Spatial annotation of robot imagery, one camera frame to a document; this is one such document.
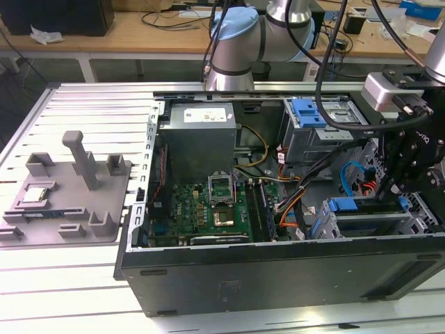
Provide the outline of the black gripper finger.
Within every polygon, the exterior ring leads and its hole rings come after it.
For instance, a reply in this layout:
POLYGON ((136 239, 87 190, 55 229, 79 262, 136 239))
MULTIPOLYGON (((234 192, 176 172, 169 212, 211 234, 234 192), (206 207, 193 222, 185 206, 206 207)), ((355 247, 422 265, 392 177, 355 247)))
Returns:
POLYGON ((392 193, 402 194, 403 191, 420 184, 426 177, 430 165, 431 163, 421 154, 400 153, 396 159, 392 193))
POLYGON ((384 177, 376 193, 376 199, 380 202, 390 201, 394 195, 391 188, 401 176, 400 153, 406 133, 404 130, 398 132, 385 132, 378 138, 378 155, 384 169, 384 177))

